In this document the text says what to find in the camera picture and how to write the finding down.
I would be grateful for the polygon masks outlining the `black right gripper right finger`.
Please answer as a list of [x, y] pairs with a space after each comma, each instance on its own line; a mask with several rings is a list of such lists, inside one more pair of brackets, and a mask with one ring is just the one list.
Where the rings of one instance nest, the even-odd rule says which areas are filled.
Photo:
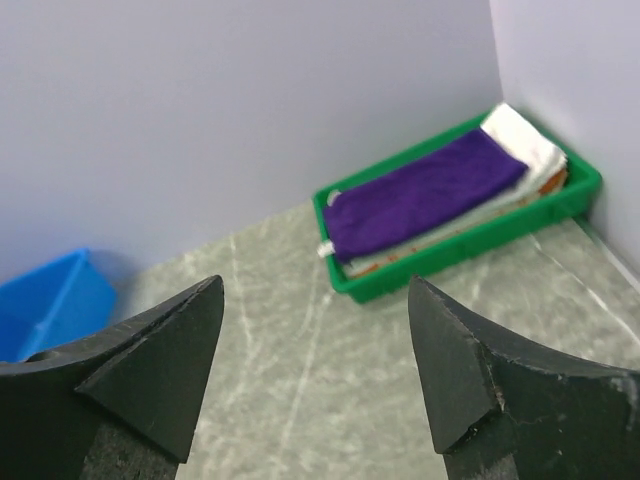
[[451, 479], [635, 479], [639, 374], [531, 341], [414, 277], [408, 315]]

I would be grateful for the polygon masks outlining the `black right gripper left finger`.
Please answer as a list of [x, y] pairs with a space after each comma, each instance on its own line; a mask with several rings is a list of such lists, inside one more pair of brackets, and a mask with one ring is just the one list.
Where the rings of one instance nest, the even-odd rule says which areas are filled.
[[5, 479], [172, 479], [219, 339], [211, 276], [106, 329], [1, 366]]

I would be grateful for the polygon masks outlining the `orange Doraemon towel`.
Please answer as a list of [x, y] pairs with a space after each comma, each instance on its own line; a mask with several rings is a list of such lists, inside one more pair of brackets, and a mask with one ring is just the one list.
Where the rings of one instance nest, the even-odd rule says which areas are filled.
[[351, 260], [349, 263], [344, 264], [342, 266], [343, 272], [349, 279], [370, 274], [379, 270], [383, 266], [413, 255], [414, 253], [424, 250], [429, 246], [433, 246], [439, 242], [452, 238], [476, 226], [487, 223], [490, 220], [494, 220], [502, 215], [511, 213], [514, 210], [528, 206], [541, 197], [556, 193], [563, 188], [567, 177], [567, 168], [558, 170], [553, 176], [550, 176], [546, 183], [543, 184], [536, 192], [530, 193], [517, 201], [510, 202], [503, 206], [491, 207], [484, 213], [470, 212], [442, 227], [438, 227], [426, 234], [419, 235], [402, 244], [376, 254], [358, 257]]

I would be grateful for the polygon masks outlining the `purple towel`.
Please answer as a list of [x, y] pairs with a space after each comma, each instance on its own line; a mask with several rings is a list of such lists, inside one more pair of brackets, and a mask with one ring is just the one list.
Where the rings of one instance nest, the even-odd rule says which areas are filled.
[[333, 254], [349, 262], [433, 230], [515, 186], [528, 166], [482, 129], [340, 192], [323, 211]]

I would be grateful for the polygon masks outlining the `white towel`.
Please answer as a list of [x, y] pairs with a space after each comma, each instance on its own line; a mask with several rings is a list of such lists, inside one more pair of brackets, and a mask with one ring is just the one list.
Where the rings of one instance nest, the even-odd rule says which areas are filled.
[[536, 192], [558, 170], [567, 168], [564, 151], [506, 103], [497, 105], [481, 123], [480, 128], [508, 154], [527, 165], [528, 170], [515, 186], [465, 214], [484, 213], [491, 207], [517, 201]]

